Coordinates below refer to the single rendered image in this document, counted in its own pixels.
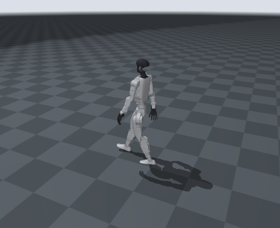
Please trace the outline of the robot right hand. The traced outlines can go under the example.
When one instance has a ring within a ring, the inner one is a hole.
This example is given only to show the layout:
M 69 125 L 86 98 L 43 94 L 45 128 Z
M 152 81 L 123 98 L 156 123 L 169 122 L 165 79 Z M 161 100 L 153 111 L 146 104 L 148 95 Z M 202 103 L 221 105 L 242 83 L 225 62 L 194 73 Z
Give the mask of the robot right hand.
M 157 112 L 156 112 L 156 106 L 155 106 L 155 109 L 152 109 L 152 106 L 151 106 L 151 120 L 152 120 L 152 117 L 153 117 L 153 120 L 154 120 L 154 117 L 155 117 L 155 120 L 157 118 Z M 150 117 L 150 114 L 149 114 L 149 117 Z M 156 116 L 155 116 L 156 115 Z M 158 119 L 158 118 L 157 118 Z

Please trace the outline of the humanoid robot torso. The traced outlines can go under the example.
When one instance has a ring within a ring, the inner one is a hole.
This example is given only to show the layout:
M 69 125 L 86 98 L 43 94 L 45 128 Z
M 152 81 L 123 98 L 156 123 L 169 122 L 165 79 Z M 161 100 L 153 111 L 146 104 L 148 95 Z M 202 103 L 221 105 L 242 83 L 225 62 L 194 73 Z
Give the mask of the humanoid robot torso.
M 147 75 L 147 73 L 146 73 Z M 137 76 L 135 79 L 140 80 L 139 87 L 136 90 L 134 101 L 137 103 L 136 107 L 136 115 L 137 113 L 142 113 L 143 117 L 147 113 L 147 108 L 144 102 L 147 100 L 149 95 L 149 87 L 150 87 L 150 76 L 147 75 L 147 78 L 141 78 L 141 75 Z

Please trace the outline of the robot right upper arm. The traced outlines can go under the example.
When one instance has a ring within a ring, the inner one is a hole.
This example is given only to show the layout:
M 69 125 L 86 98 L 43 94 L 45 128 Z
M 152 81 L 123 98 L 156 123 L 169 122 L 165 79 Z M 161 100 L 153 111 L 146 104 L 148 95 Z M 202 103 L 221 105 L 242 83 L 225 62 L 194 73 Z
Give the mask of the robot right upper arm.
M 150 76 L 149 95 L 153 95 L 153 94 L 154 94 L 154 92 L 153 92 L 152 75 L 149 75 L 149 76 Z

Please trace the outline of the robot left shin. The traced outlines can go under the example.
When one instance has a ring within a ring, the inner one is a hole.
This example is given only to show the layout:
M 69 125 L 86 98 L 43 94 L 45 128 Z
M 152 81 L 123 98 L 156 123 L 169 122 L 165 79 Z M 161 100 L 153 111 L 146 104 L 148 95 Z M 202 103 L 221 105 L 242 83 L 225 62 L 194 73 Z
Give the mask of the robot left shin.
M 150 155 L 150 147 L 149 147 L 149 143 L 147 143 L 146 140 L 142 139 L 140 142 L 140 147 L 143 151 L 143 153 L 145 154 L 146 158 L 148 159 L 149 162 L 151 162 L 152 158 Z

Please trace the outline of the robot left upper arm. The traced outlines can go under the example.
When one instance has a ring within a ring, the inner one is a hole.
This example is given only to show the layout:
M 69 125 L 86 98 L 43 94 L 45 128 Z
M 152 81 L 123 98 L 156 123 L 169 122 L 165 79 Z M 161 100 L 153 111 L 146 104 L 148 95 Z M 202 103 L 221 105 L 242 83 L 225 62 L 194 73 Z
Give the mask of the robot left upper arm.
M 131 99 L 131 102 L 133 101 L 134 97 L 135 97 L 135 93 L 137 88 L 139 87 L 140 84 L 140 80 L 138 79 L 134 79 L 131 81 L 131 88 L 130 88 L 130 96 L 129 98 Z

